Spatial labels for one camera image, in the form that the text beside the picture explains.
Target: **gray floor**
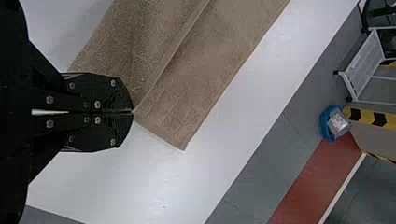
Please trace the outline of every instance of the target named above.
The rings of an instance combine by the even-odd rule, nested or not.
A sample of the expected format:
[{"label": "gray floor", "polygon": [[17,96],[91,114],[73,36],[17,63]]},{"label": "gray floor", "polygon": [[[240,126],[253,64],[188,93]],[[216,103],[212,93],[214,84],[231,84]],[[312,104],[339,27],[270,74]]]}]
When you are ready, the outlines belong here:
[{"label": "gray floor", "polygon": [[266,223],[314,152],[318,116],[348,96],[337,70],[361,36],[355,8],[206,224]]},{"label": "gray floor", "polygon": [[20,224],[82,224],[72,219],[26,206]]},{"label": "gray floor", "polygon": [[396,220],[396,165],[367,157],[325,224],[387,224]]}]

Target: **white tabletop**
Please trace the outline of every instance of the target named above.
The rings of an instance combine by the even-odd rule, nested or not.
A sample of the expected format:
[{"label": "white tabletop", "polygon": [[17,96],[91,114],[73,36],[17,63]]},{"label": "white tabletop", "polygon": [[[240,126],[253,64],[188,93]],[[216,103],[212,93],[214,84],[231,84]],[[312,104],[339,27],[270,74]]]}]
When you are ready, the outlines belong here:
[{"label": "white tabletop", "polygon": [[[64,71],[110,0],[22,0],[30,37]],[[61,153],[29,205],[92,224],[202,224],[358,0],[291,0],[185,152],[134,124],[120,149]]]}]

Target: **folded towel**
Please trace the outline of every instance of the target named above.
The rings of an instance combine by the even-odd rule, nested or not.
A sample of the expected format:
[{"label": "folded towel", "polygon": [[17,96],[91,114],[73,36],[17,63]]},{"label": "folded towel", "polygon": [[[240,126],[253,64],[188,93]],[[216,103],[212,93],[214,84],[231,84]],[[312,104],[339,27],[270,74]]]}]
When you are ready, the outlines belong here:
[{"label": "folded towel", "polygon": [[69,71],[122,78],[135,120],[185,149],[288,2],[115,0]]}]

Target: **white wire rack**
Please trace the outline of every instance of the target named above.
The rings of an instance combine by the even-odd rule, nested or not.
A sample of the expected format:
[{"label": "white wire rack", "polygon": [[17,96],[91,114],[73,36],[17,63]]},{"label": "white wire rack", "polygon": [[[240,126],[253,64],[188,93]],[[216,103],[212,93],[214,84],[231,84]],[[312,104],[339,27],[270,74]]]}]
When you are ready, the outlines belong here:
[{"label": "white wire rack", "polygon": [[369,28],[369,31],[371,31],[370,35],[365,40],[364,44],[361,46],[347,69],[345,71],[337,72],[345,81],[353,102],[396,105],[395,103],[389,102],[364,101],[359,98],[364,88],[372,78],[396,81],[396,77],[374,76],[375,71],[382,62],[396,60],[396,58],[386,58],[384,54],[378,35],[378,30],[384,29],[396,29],[396,26]]}]

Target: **bolt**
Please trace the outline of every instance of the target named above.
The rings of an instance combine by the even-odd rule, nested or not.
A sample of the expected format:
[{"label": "bolt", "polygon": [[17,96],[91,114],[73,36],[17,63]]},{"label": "bolt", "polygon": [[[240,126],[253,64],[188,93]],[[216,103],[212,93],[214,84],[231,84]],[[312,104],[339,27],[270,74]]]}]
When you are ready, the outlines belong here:
[{"label": "bolt", "polygon": [[95,118],[95,124],[100,124],[100,122],[102,122],[100,117],[96,117]]},{"label": "bolt", "polygon": [[99,109],[100,106],[101,106],[100,102],[99,102],[99,101],[95,101],[95,108],[96,108],[96,109]]},{"label": "bolt", "polygon": [[51,129],[51,128],[53,128],[53,126],[55,126],[55,123],[53,122],[52,119],[50,119],[50,120],[47,120],[46,126],[48,129]]},{"label": "bolt", "polygon": [[69,136],[69,142],[74,142],[75,139],[76,137],[74,135]]},{"label": "bolt", "polygon": [[76,84],[74,82],[69,83],[69,89],[73,90],[76,87]]},{"label": "bolt", "polygon": [[89,123],[91,121],[90,117],[85,117],[84,118],[84,123]]},{"label": "bolt", "polygon": [[110,85],[111,85],[111,87],[116,87],[116,85],[117,85],[117,82],[116,82],[116,80],[111,80],[110,81]]},{"label": "bolt", "polygon": [[47,105],[52,105],[53,104],[53,97],[52,96],[47,96],[46,97],[46,102],[47,102]]}]

